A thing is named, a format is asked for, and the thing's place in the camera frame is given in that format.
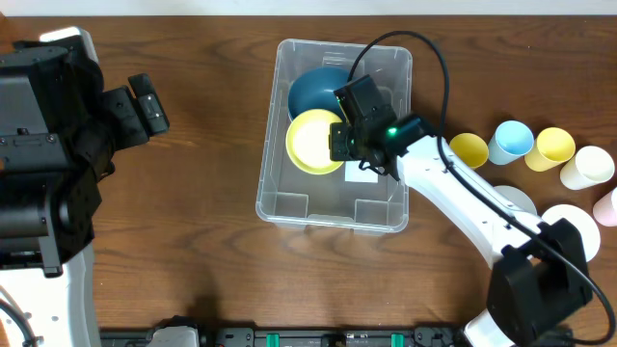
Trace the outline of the yellow bowl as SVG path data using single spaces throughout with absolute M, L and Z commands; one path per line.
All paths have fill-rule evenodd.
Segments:
M 307 174 L 330 174 L 342 161 L 330 158 L 330 125 L 342 123 L 341 118 L 325 109 L 310 109 L 298 115 L 285 135 L 285 148 L 291 162 Z

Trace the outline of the dark blue bowl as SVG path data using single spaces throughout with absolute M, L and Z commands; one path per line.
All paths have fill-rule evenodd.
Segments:
M 340 67 L 319 67 L 302 74 L 290 87 L 287 106 L 294 120 L 311 109 L 324 109 L 346 121 L 335 97 L 335 91 L 347 83 L 349 71 Z

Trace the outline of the grey bowl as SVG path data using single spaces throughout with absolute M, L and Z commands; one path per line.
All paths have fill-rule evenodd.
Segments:
M 537 214 L 537 209 L 534 202 L 522 190 L 508 185 L 497 185 L 495 186 L 495 190 L 508 200 L 512 201 L 518 207 L 522 208 L 524 211 L 534 215 Z

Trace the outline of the white bowl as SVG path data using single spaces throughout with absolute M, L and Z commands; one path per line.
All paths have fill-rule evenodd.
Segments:
M 581 208 L 571 204 L 557 204 L 547 209 L 541 218 L 550 224 L 566 219 L 580 233 L 586 261 L 590 262 L 597 255 L 601 245 L 599 227 L 594 219 Z

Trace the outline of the pink cup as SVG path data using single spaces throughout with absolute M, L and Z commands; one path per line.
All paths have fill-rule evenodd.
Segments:
M 617 189 L 614 188 L 599 199 L 593 206 L 592 213 L 594 218 L 605 227 L 617 226 L 616 196 Z

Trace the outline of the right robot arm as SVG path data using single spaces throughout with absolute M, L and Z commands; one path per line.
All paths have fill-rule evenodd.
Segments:
M 594 285 L 583 241 L 565 219 L 546 222 L 499 194 L 423 118 L 389 104 L 340 106 L 335 160 L 390 175 L 421 193 L 464 234 L 492 270 L 487 307 L 464 329 L 473 346 L 528 346 L 586 306 Z

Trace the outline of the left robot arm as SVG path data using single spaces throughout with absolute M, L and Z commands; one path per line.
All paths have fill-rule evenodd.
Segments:
M 12 346 L 97 346 L 99 182 L 116 152 L 166 133 L 148 75 L 106 90 L 78 27 L 21 40 L 1 58 L 1 322 Z

